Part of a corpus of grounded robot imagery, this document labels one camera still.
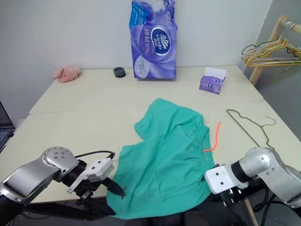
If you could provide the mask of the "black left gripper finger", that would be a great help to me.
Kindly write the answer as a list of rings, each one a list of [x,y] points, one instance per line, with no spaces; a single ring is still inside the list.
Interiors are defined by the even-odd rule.
[[[118,196],[125,196],[124,190],[112,179],[106,178],[104,180],[104,185],[107,187],[107,190],[111,193],[114,193]]]
[[[115,216],[116,212],[108,205],[105,198],[93,198],[92,192],[82,195],[82,204],[97,215]]]

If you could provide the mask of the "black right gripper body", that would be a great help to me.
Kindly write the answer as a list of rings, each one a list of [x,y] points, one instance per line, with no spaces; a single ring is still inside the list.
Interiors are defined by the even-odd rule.
[[[219,196],[224,206],[232,206],[235,203],[241,202],[243,199],[245,199],[242,189],[239,189],[238,187],[223,191],[219,193]]]

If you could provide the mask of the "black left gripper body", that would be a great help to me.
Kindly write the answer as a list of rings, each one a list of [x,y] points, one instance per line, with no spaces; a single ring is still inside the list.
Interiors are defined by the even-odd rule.
[[[108,187],[111,183],[110,178],[101,181],[90,182],[89,180],[82,180],[80,184],[74,189],[74,192],[81,199],[87,199],[93,195],[93,192],[98,189],[100,185]]]

